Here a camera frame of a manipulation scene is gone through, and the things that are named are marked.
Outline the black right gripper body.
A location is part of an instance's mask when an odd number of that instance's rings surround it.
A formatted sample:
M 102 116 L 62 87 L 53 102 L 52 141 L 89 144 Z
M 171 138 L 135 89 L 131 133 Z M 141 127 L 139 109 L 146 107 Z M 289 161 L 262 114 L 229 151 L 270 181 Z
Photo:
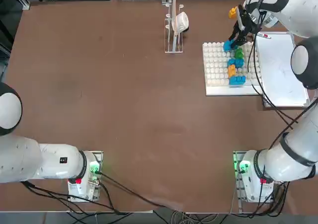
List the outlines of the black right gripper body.
M 249 13 L 245 10 L 242 5 L 236 7 L 236 23 L 234 25 L 234 34 L 254 33 L 256 24 L 252 21 Z

